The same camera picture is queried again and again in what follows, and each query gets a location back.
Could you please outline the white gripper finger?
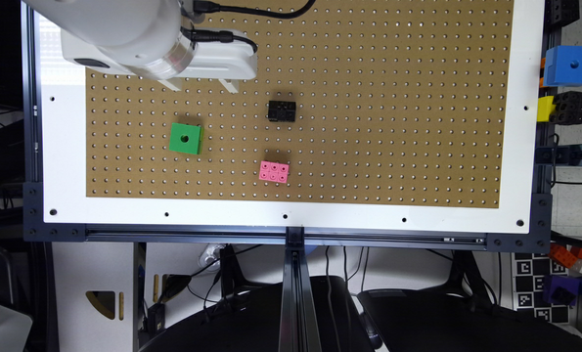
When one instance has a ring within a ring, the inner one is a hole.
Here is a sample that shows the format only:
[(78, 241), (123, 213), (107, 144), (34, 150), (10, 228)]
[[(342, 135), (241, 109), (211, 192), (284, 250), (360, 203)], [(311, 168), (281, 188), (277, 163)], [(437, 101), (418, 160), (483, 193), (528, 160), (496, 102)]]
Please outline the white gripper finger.
[(236, 79), (219, 79), (224, 89), (230, 94), (238, 94), (240, 89), (240, 81)]
[(180, 77), (162, 79), (159, 83), (174, 92), (179, 92), (183, 89), (183, 80)]

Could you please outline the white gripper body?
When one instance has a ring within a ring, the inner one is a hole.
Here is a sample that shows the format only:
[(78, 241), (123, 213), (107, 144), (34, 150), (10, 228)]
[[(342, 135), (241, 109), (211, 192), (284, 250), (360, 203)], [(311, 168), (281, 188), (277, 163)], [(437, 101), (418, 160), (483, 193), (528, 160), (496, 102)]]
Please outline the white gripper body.
[(61, 30), (61, 47), (65, 60), (101, 73), (138, 75), (152, 80), (174, 77), (211, 79), (253, 79), (257, 72), (257, 55), (242, 41), (232, 43), (198, 43), (185, 67), (163, 67), (160, 73), (146, 68), (132, 68), (115, 62), (93, 45)]

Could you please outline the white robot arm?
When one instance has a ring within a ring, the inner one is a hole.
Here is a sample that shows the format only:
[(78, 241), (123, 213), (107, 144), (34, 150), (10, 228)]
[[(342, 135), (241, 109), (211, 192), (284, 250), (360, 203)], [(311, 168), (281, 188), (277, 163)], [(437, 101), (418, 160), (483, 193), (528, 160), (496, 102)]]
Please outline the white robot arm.
[(197, 1), (26, 0), (62, 31), (65, 60), (135, 75), (180, 91), (186, 78), (219, 80), (231, 93), (257, 73), (257, 46), (235, 29), (206, 28)]

